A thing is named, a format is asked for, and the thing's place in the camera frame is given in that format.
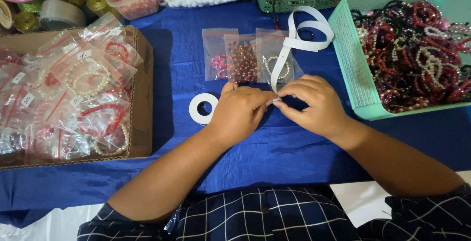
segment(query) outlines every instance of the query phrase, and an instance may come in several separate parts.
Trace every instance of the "black and white checkered shirt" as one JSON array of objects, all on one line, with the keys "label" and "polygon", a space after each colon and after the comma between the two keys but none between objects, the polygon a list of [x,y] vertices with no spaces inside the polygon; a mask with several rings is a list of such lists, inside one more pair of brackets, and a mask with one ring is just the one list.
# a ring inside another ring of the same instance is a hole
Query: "black and white checkered shirt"
[{"label": "black and white checkered shirt", "polygon": [[471,240],[471,188],[393,198],[392,219],[352,226],[328,186],[244,189],[186,200],[168,225],[127,219],[105,204],[78,241]]}]

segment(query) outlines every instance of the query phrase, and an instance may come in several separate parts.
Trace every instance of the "hand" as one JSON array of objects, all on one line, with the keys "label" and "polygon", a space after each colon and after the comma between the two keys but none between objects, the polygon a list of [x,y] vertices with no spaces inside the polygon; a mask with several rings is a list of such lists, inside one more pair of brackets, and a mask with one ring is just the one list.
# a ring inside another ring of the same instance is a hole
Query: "hand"
[{"label": "hand", "polygon": [[287,95],[303,100],[309,107],[298,111],[281,101],[275,101],[274,105],[301,127],[327,139],[341,133],[352,121],[345,114],[335,90],[319,76],[303,75],[299,80],[287,83],[278,92],[278,96]]},{"label": "hand", "polygon": [[228,82],[222,88],[211,122],[204,130],[223,147],[230,148],[257,129],[267,106],[277,98],[272,91],[239,87],[235,82]]}]

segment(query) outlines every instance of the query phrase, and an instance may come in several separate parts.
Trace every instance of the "gray ribbon roll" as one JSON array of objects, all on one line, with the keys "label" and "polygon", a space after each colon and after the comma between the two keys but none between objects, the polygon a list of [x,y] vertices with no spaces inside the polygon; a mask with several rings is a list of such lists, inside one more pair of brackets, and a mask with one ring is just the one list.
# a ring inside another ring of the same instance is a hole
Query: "gray ribbon roll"
[{"label": "gray ribbon roll", "polygon": [[45,0],[39,22],[45,30],[61,30],[85,27],[87,18],[82,10],[72,4],[60,0]]}]

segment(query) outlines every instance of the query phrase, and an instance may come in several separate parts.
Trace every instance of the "blue satin tablecloth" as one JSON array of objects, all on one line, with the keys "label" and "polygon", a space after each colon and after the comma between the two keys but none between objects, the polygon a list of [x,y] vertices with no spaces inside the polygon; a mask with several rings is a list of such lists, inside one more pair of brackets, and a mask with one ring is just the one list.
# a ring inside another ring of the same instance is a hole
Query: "blue satin tablecloth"
[{"label": "blue satin tablecloth", "polygon": [[[328,18],[333,9],[322,10]],[[287,16],[281,16],[287,26]],[[307,15],[297,15],[297,22]],[[256,27],[274,29],[256,1],[240,1],[200,9],[163,9],[132,21],[154,47],[154,154],[147,159],[46,166],[0,172],[0,223],[27,226],[52,208],[88,205],[106,200],[157,157],[193,135],[202,126],[189,113],[200,93],[220,93],[223,80],[204,81],[201,29]],[[315,39],[322,36],[315,33]],[[294,51],[304,73],[320,75],[338,92],[353,116],[332,45],[319,52]],[[345,183],[371,179],[345,152],[325,138],[306,131],[271,107],[263,126],[224,154],[195,187],[211,193],[248,185]],[[471,169],[470,122],[466,108],[456,108],[367,123],[453,170]]]}]

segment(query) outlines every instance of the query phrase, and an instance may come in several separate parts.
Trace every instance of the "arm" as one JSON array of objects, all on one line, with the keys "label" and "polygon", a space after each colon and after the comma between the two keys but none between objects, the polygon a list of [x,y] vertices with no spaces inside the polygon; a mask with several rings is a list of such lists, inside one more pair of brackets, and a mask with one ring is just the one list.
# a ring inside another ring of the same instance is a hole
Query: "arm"
[{"label": "arm", "polygon": [[211,122],[156,159],[111,196],[108,204],[131,220],[167,220],[206,169],[256,130],[275,98],[273,92],[227,83]]},{"label": "arm", "polygon": [[344,149],[392,196],[439,195],[464,184],[437,160],[349,118],[335,90],[321,77],[304,75],[278,95],[294,95],[305,101],[309,107],[303,111],[280,101],[275,101],[275,106],[301,127]]}]

